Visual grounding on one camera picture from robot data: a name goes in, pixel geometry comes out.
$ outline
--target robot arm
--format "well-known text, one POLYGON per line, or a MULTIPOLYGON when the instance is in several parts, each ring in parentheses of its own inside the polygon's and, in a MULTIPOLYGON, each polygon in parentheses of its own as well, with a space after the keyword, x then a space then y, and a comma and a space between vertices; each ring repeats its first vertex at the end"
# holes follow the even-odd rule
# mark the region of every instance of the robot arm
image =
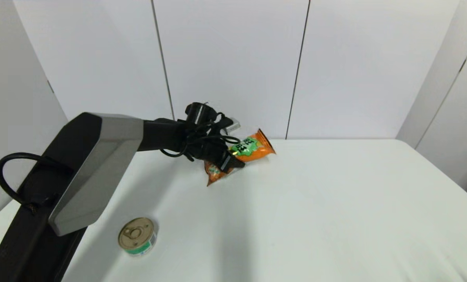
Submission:
POLYGON ((0 244, 0 282, 61 281, 136 152, 204 159, 222 171, 244 166, 226 145, 239 140, 221 134, 234 120, 202 103, 186 113, 178 121, 83 113, 65 125, 14 193, 22 206, 0 244))

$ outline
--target orange snack bag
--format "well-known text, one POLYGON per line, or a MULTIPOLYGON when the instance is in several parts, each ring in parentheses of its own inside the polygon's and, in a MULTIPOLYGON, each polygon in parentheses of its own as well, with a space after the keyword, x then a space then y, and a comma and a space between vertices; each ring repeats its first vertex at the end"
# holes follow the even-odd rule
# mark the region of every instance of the orange snack bag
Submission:
POLYGON ((258 132, 242 140, 239 144, 231 146, 230 152, 245 163, 261 159, 268 154, 275 154, 275 150, 262 130, 258 130, 258 132))
POLYGON ((204 161, 204 169, 207 175, 209 176, 209 181, 207 182, 207 186, 220 180, 221 178, 228 175, 228 173, 231 173, 233 171, 233 168, 231 168, 228 171, 228 173, 224 173, 221 170, 219 170, 219 168, 215 164, 212 164, 211 162, 208 162, 208 161, 204 161))
MULTIPOLYGON (((252 162, 256 159, 261 159, 268 154, 275 154, 275 150, 271 146, 270 142, 263 134, 262 130, 258 130, 255 134, 247 137, 239 144, 235 144, 230 147, 230 152, 242 162, 252 162)), ((233 171, 233 168, 224 173, 214 164, 204 161, 205 172, 209 176, 207 186, 225 177, 233 171)))

